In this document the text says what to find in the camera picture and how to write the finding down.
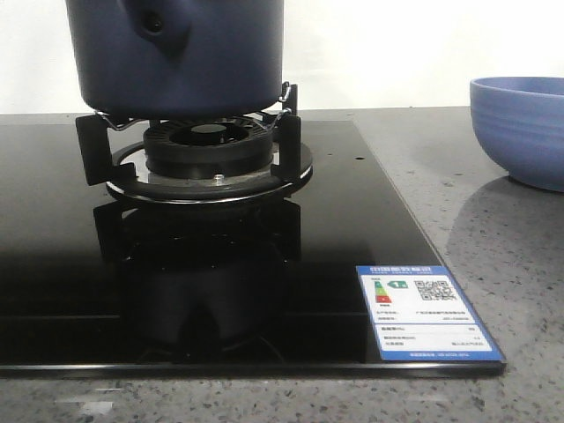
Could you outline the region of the black glass gas cooktop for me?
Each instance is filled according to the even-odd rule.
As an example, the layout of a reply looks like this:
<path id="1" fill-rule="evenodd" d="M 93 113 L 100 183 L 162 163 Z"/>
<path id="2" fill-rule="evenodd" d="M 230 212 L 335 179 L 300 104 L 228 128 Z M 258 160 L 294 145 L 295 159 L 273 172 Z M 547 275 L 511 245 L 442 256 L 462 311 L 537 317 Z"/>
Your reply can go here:
<path id="1" fill-rule="evenodd" d="M 130 207 L 85 182 L 72 122 L 1 126 L 4 377 L 487 377 L 386 360 L 362 266 L 441 258 L 350 122 L 305 122 L 311 181 L 240 209 Z"/>

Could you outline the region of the blue white energy label sticker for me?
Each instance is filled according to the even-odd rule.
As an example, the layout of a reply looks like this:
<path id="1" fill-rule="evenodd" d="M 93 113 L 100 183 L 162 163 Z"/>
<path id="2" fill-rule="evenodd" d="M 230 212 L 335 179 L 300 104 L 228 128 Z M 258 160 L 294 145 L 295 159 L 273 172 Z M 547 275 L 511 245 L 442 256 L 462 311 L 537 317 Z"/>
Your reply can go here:
<path id="1" fill-rule="evenodd" d="M 386 361 L 503 361 L 449 270 L 438 265 L 356 268 Z"/>

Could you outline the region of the light blue ribbed bowl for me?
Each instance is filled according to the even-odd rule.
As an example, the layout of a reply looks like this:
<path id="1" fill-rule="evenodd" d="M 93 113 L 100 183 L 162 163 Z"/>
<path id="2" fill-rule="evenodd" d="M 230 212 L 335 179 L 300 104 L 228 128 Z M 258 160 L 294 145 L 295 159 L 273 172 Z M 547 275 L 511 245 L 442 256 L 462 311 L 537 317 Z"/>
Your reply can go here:
<path id="1" fill-rule="evenodd" d="M 521 183 L 563 191 L 563 78 L 475 78 L 470 107 L 492 161 Z"/>

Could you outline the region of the black pan support grate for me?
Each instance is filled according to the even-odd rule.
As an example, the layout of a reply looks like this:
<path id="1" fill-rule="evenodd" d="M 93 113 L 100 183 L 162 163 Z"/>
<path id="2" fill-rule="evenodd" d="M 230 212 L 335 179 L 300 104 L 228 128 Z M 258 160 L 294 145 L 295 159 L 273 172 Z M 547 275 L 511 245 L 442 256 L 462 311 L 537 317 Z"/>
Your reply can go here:
<path id="1" fill-rule="evenodd" d="M 124 131 L 134 118 L 117 119 L 97 111 L 76 119 L 78 143 L 85 178 L 89 185 L 104 184 L 116 198 L 132 203 L 207 206 L 261 201 L 288 197 L 301 189 L 313 174 L 313 158 L 301 141 L 301 118 L 297 114 L 298 87 L 285 82 L 276 113 L 264 111 L 248 115 L 151 120 L 146 130 L 170 121 L 231 122 L 242 120 L 272 133 L 271 162 L 253 172 L 210 179 L 174 178 L 152 172 L 146 165 L 143 135 L 139 142 L 113 152 L 109 131 Z"/>

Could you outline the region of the dark blue pot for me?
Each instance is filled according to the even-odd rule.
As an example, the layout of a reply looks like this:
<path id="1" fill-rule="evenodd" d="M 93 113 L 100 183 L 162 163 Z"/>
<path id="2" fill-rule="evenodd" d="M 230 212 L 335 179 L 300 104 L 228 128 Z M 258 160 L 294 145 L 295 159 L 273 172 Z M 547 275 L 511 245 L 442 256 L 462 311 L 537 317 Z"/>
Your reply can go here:
<path id="1" fill-rule="evenodd" d="M 281 1 L 69 1 L 85 103 L 165 119 L 262 110 L 282 90 Z"/>

